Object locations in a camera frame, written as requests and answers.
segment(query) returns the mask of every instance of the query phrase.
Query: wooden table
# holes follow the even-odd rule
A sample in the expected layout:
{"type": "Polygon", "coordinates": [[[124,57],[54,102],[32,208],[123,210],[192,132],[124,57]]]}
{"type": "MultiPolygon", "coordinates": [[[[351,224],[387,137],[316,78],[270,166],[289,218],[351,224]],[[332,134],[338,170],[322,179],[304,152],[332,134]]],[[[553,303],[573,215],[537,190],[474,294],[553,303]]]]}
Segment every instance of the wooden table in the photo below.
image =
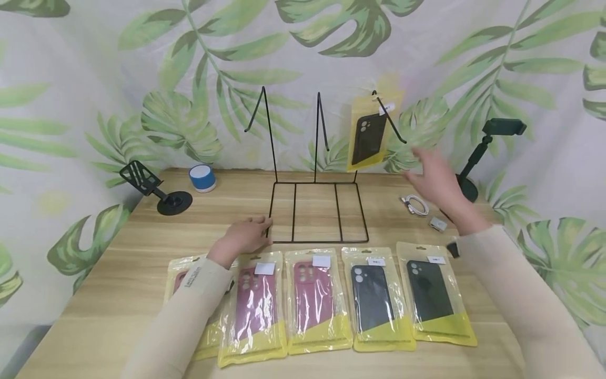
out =
{"type": "MultiPolygon", "coordinates": [[[[280,173],[281,180],[310,179],[307,173],[280,173]]],[[[187,171],[166,170],[161,189],[188,190],[191,207],[167,217],[156,211],[157,198],[144,198],[99,260],[65,311],[34,351],[18,379],[118,378],[135,344],[162,307],[168,261],[206,252],[227,226],[249,215],[267,214],[273,172],[219,171],[217,188],[199,194],[187,171]]],[[[351,180],[347,174],[322,174],[322,180],[351,180]]],[[[397,175],[360,174],[370,242],[358,246],[388,246],[396,242],[448,243],[456,230],[431,229],[428,218],[408,213],[399,197],[415,193],[397,175]]],[[[345,238],[364,236],[359,205],[352,186],[339,187],[345,238]]],[[[278,186],[274,207],[274,239],[290,238],[292,186],[278,186]]],[[[299,238],[339,237],[333,186],[298,186],[296,230],[299,238]]],[[[484,201],[482,213],[493,219],[484,201]]],[[[435,206],[430,217],[445,220],[435,206]]],[[[277,244],[271,250],[298,250],[340,245],[277,244]]],[[[298,355],[284,360],[218,369],[214,359],[192,363],[188,378],[521,378],[519,346],[477,279],[460,260],[451,259],[465,307],[478,337],[478,347],[419,342],[416,352],[357,353],[353,350],[298,355]]]]}

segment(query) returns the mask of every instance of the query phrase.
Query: plastic bag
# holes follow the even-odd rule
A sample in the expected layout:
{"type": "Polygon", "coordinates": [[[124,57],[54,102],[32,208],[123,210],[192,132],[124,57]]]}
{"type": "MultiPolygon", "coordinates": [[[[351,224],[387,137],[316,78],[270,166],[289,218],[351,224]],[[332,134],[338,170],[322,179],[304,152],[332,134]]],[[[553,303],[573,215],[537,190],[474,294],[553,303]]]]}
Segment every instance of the plastic bag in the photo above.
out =
{"type": "Polygon", "coordinates": [[[341,258],[350,298],[353,349],[414,351],[398,270],[388,247],[344,247],[341,258]]]}
{"type": "Polygon", "coordinates": [[[219,367],[286,357],[282,253],[238,258],[235,285],[221,318],[219,367]]]}
{"type": "Polygon", "coordinates": [[[391,124],[377,97],[381,99],[391,120],[398,121],[402,92],[379,92],[377,95],[354,98],[347,158],[349,172],[383,162],[387,152],[391,124]]]}
{"type": "Polygon", "coordinates": [[[284,254],[288,283],[288,353],[350,349],[353,336],[334,249],[284,254]]]}
{"type": "Polygon", "coordinates": [[[398,242],[396,249],[415,339],[477,346],[446,248],[398,242]]]}
{"type": "MultiPolygon", "coordinates": [[[[201,255],[199,257],[185,257],[179,258],[176,260],[172,260],[168,264],[168,280],[166,282],[166,290],[164,292],[164,304],[168,302],[168,300],[173,296],[175,291],[181,285],[181,281],[185,278],[187,271],[194,265],[194,263],[206,257],[205,255],[201,255]]],[[[232,265],[231,270],[234,271],[237,263],[232,265]]],[[[206,358],[216,357],[219,353],[219,345],[221,343],[221,339],[223,337],[223,331],[221,330],[220,320],[221,313],[223,312],[225,305],[227,304],[228,295],[223,296],[219,306],[215,309],[213,314],[210,316],[206,323],[206,328],[202,333],[202,337],[200,338],[200,342],[198,342],[198,346],[196,347],[196,352],[194,353],[191,360],[199,361],[206,358]]]]}

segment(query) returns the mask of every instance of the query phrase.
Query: charging cable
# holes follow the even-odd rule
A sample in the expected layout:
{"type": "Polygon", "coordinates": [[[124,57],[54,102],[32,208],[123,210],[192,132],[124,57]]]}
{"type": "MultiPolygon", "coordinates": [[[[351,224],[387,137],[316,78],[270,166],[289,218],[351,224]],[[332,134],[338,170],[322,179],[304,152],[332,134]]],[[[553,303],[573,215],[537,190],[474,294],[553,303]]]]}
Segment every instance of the charging cable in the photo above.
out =
{"type": "Polygon", "coordinates": [[[400,200],[402,200],[404,205],[408,207],[408,211],[414,215],[427,216],[429,214],[429,206],[427,205],[427,203],[423,201],[422,198],[416,195],[408,195],[406,197],[401,197],[400,200]],[[415,199],[416,201],[418,201],[423,206],[423,211],[420,211],[417,208],[413,207],[413,205],[410,204],[411,199],[415,199]]]}

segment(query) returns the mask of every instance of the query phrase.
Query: beige sleeve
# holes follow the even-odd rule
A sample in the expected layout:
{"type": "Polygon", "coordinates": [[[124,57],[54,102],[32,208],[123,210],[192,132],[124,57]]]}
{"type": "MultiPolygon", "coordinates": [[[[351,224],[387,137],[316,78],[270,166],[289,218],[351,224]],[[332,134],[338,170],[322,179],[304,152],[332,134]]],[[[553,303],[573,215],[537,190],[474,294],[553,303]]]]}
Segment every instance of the beige sleeve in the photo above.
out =
{"type": "Polygon", "coordinates": [[[501,226],[460,237],[457,247],[518,339],[527,378],[606,378],[566,307],[501,226]]]}
{"type": "Polygon", "coordinates": [[[149,326],[122,371],[123,379],[181,379],[204,327],[231,283],[231,273],[205,258],[149,326]]]}

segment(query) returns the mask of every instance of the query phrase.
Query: hand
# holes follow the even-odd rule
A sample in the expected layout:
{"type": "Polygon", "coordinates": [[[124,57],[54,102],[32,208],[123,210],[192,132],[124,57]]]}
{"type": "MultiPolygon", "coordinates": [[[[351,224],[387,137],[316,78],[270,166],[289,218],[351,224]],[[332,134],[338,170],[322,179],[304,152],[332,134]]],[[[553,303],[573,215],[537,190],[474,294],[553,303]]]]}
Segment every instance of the hand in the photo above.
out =
{"type": "Polygon", "coordinates": [[[415,190],[437,205],[454,222],[460,235],[488,229],[490,223],[466,199],[450,166],[437,152],[413,147],[413,154],[423,165],[423,174],[402,173],[415,190]]]}
{"type": "Polygon", "coordinates": [[[265,216],[238,221],[232,224],[225,235],[210,248],[207,259],[212,260],[229,270],[238,255],[252,253],[262,247],[271,245],[271,237],[265,231],[273,224],[265,216]]]}

